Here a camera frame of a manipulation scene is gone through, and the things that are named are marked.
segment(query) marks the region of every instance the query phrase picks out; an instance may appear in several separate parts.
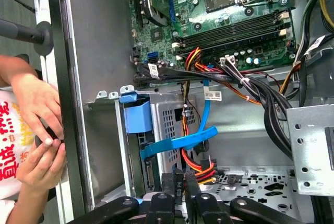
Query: screw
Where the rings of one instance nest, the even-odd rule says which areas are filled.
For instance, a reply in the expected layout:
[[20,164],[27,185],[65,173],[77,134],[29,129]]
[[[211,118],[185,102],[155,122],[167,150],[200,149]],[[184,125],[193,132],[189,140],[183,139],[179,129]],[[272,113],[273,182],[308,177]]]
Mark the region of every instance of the screw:
[[238,200],[237,200],[237,203],[238,203],[240,206],[245,206],[245,205],[247,205],[247,202],[246,202],[245,200],[243,200],[243,199],[238,199]]
[[209,199],[210,195],[208,195],[208,194],[202,194],[201,198],[202,199]]
[[285,5],[288,2],[288,0],[281,0],[281,4]]
[[165,194],[160,194],[160,195],[158,196],[158,198],[159,198],[159,199],[166,199],[167,196],[166,196]]
[[125,201],[123,202],[123,205],[131,205],[132,201],[130,199],[125,199]]

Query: fingernail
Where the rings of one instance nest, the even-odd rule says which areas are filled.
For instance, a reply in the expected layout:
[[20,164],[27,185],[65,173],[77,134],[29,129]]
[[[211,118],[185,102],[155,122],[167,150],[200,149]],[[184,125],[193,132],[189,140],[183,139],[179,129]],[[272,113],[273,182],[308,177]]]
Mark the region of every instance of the fingernail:
[[52,142],[53,142],[53,140],[50,139],[50,138],[47,138],[47,139],[45,139],[45,141],[44,141],[44,143],[47,144],[47,145],[51,145]]

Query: orange wire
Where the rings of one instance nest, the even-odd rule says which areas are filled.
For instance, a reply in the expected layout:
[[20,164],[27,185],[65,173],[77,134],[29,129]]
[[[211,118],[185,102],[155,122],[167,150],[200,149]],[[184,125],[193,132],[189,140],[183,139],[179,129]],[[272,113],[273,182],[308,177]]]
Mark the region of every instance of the orange wire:
[[211,166],[210,166],[207,170],[204,170],[204,171],[201,171],[201,172],[199,172],[199,173],[196,173],[195,176],[201,176],[201,175],[203,175],[203,174],[209,172],[211,169],[213,169],[213,166],[214,166],[214,164],[213,164],[213,162],[212,162],[212,163],[211,163]]

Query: finger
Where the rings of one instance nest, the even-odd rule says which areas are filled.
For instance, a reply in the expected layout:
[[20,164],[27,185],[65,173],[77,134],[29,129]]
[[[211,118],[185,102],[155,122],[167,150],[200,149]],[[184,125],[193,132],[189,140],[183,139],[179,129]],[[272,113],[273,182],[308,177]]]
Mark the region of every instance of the finger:
[[37,164],[40,162],[43,155],[50,149],[51,145],[42,143],[39,147],[36,148],[36,145],[32,145],[30,152],[27,156],[27,159],[24,163],[21,164],[21,167],[24,166],[24,169],[27,173],[31,172]]
[[44,178],[43,178],[44,181],[53,180],[57,175],[59,174],[61,175],[64,169],[64,166],[66,164],[65,158],[66,158],[65,145],[64,143],[62,143],[59,146],[56,158],[54,159],[54,161],[52,162],[52,165],[50,166],[50,168],[44,175]]
[[62,125],[62,113],[59,104],[55,100],[48,100],[46,102],[46,106],[54,113],[54,115],[57,117],[60,124]]
[[45,122],[49,125],[49,127],[53,130],[53,132],[57,136],[62,136],[63,134],[63,127],[60,124],[59,120],[57,119],[56,115],[47,107],[42,106],[38,108],[35,113],[45,120]]
[[40,180],[47,173],[48,169],[53,163],[53,159],[56,156],[60,140],[55,139],[49,150],[43,155],[36,167],[29,173],[29,176],[35,180]]
[[58,89],[52,84],[50,84],[50,86],[54,89],[54,93],[53,93],[54,100],[60,105]]
[[41,139],[41,141],[48,145],[52,143],[53,140],[51,136],[47,133],[44,125],[34,113],[25,114],[23,119],[28,123],[32,131]]

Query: cable tie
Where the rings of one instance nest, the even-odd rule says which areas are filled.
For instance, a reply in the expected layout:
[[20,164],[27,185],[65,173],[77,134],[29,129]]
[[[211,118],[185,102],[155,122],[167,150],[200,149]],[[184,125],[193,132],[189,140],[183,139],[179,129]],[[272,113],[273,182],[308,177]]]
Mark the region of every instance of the cable tie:
[[240,80],[240,84],[243,85],[244,82],[249,83],[249,78],[247,78],[247,77],[243,77],[243,78]]

